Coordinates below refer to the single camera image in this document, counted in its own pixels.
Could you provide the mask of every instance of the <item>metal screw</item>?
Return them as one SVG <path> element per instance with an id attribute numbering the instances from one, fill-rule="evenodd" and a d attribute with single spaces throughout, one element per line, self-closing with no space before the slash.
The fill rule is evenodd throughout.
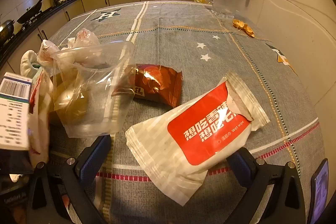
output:
<path id="1" fill-rule="evenodd" d="M 295 168 L 295 164 L 290 161 L 288 163 L 288 167 L 293 169 L 293 168 Z"/>
<path id="2" fill-rule="evenodd" d="M 68 165 L 74 164 L 75 161 L 76 161 L 75 158 L 68 158 L 68 159 L 67 159 L 67 164 L 68 164 Z"/>
<path id="3" fill-rule="evenodd" d="M 36 167 L 37 167 L 38 169 L 41 169 L 43 166 L 44 166 L 44 162 L 42 162 L 42 161 L 40 161 L 40 162 L 36 165 Z"/>
<path id="4" fill-rule="evenodd" d="M 256 163 L 259 164 L 259 165 L 263 165 L 263 164 L 265 164 L 265 161 L 264 161 L 262 158 L 257 158 L 255 161 L 256 161 Z"/>

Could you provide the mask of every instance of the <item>gray tablecloth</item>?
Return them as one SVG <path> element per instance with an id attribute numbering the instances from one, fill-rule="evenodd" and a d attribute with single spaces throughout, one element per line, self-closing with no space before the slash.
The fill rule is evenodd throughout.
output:
<path id="1" fill-rule="evenodd" d="M 251 22 L 244 21 L 255 31 L 255 38 L 235 29 L 231 20 L 213 15 L 208 5 L 151 1 L 80 15 L 50 40 L 63 47 L 66 38 L 75 37 L 84 27 L 101 43 L 129 40 L 135 45 L 137 63 L 160 64 L 183 72 L 182 103 L 214 88 L 229 70 L 238 73 L 270 119 L 250 135 L 246 148 L 270 164 L 295 163 L 307 214 L 310 178 L 325 156 L 320 124 L 295 68 L 286 65 L 281 49 Z M 206 46 L 202 49 L 197 43 Z M 211 59 L 201 59 L 202 55 Z M 167 110 L 169 107 L 159 103 L 132 102 L 122 131 L 115 135 L 114 148 L 94 185 L 87 189 L 109 222 L 223 223 L 243 196 L 245 189 L 225 161 L 209 170 L 204 184 L 183 207 L 155 187 L 126 146 L 124 132 Z M 93 140 L 69 139 L 64 131 L 52 130 L 51 160 L 62 162 L 67 156 L 77 156 Z M 266 203 L 267 196 L 254 221 Z"/>

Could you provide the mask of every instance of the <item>white wall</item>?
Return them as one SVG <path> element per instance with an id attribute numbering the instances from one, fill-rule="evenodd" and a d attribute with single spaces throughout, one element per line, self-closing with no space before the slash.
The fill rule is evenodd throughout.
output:
<path id="1" fill-rule="evenodd" d="M 336 189 L 336 6 L 332 0 L 241 0 L 239 10 L 285 54 L 318 114 Z"/>

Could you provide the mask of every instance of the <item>pot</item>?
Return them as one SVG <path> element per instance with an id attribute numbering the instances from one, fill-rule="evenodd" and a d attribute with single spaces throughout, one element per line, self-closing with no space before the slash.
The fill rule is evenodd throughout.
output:
<path id="1" fill-rule="evenodd" d="M 6 20 L 0 25 L 0 45 L 2 46 L 14 32 L 14 20 Z"/>

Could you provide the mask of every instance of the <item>phone screen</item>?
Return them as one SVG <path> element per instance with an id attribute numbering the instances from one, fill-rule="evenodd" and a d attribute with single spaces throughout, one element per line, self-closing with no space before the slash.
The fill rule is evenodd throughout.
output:
<path id="1" fill-rule="evenodd" d="M 314 224 L 316 220 L 320 217 L 323 210 L 326 207 L 327 195 L 328 195 L 328 161 L 324 161 L 322 168 L 317 173 L 315 182 L 315 202 L 313 207 L 313 212 L 311 216 L 310 224 Z"/>

